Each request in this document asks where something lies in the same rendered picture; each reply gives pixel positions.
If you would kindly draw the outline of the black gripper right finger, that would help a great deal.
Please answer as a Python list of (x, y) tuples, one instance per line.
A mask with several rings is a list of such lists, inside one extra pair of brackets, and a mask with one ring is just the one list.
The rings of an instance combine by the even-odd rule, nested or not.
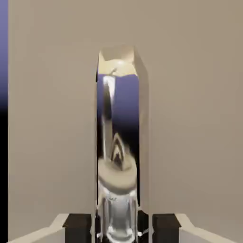
[(154, 214), (153, 243), (236, 243), (195, 227), (186, 214)]

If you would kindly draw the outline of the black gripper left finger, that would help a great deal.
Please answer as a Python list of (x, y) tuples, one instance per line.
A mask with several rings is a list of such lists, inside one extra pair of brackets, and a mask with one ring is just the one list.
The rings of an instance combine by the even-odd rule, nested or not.
[(7, 243), (91, 243), (89, 214), (58, 214), (50, 226)]

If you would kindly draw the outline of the beige cabinet door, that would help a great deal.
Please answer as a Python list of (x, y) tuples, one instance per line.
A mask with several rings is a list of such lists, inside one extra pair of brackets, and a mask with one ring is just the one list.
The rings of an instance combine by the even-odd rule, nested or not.
[(153, 213), (243, 243), (243, 0), (9, 0), (9, 239), (91, 212), (99, 50), (149, 74)]

